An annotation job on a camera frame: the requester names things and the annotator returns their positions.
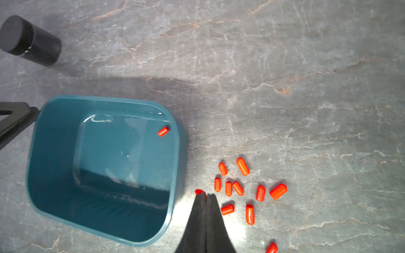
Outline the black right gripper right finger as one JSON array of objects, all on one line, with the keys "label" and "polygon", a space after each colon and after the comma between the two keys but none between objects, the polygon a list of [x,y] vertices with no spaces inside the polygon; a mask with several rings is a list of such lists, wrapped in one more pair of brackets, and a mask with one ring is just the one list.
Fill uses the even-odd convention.
[{"label": "black right gripper right finger", "polygon": [[206,201],[206,252],[236,253],[214,194],[208,194]]}]

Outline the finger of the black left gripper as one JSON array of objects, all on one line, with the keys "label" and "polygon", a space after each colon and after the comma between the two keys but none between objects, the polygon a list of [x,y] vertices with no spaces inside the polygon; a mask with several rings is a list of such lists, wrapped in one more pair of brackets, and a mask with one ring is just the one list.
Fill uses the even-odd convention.
[{"label": "finger of the black left gripper", "polygon": [[39,115],[36,107],[25,102],[1,102],[1,149],[29,127]]}]

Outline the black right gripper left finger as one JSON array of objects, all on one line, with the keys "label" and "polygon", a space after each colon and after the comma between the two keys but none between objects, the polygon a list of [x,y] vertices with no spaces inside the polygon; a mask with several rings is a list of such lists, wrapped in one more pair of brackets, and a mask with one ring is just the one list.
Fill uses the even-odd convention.
[{"label": "black right gripper left finger", "polygon": [[206,252],[206,194],[196,195],[193,207],[175,253]]}]

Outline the red sleeve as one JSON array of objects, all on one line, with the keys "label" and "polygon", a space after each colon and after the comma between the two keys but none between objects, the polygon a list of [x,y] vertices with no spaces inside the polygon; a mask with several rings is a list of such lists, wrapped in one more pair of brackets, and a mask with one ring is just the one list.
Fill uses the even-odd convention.
[{"label": "red sleeve", "polygon": [[244,158],[242,157],[237,158],[237,165],[243,176],[248,176],[250,174],[250,169]]},{"label": "red sleeve", "polygon": [[226,196],[230,197],[233,193],[233,184],[230,181],[225,183],[225,194]]},{"label": "red sleeve", "polygon": [[214,190],[216,192],[220,192],[221,191],[221,179],[220,178],[215,178],[214,181]]},{"label": "red sleeve", "polygon": [[170,128],[168,126],[163,127],[158,131],[158,136],[163,137],[170,131]]},{"label": "red sleeve", "polygon": [[277,252],[278,252],[277,244],[275,242],[271,242],[266,250],[266,253],[277,253]]},{"label": "red sleeve", "polygon": [[248,225],[255,224],[255,209],[251,204],[246,205],[246,222]]},{"label": "red sleeve", "polygon": [[219,167],[219,170],[220,170],[220,173],[222,176],[228,175],[228,170],[226,168],[226,165],[223,162],[220,162],[218,167]]},{"label": "red sleeve", "polygon": [[276,200],[288,192],[287,185],[280,183],[270,191],[271,197]]},{"label": "red sleeve", "polygon": [[224,216],[229,215],[235,211],[235,206],[233,204],[228,204],[228,205],[222,206],[220,210],[221,210],[222,215],[224,215]]},{"label": "red sleeve", "polygon": [[233,188],[235,189],[236,193],[237,193],[239,196],[243,196],[243,195],[244,195],[244,190],[243,190],[241,184],[240,184],[238,181],[235,181],[235,182],[232,184],[232,186],[233,186]]}]

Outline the red sleeve cluster piece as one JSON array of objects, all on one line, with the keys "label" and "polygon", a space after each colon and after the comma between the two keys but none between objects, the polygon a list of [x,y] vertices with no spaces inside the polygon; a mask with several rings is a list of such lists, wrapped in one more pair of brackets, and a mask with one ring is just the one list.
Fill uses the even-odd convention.
[{"label": "red sleeve cluster piece", "polygon": [[266,195],[266,189],[263,185],[259,185],[256,191],[256,200],[263,202]]}]

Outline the teal plastic storage box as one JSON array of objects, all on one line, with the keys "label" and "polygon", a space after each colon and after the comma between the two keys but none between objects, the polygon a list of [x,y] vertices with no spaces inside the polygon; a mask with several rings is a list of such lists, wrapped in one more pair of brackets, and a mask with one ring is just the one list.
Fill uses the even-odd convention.
[{"label": "teal plastic storage box", "polygon": [[45,217],[148,246],[167,230],[184,191],[187,151],[184,125],[159,103],[57,96],[35,122],[27,194]]}]

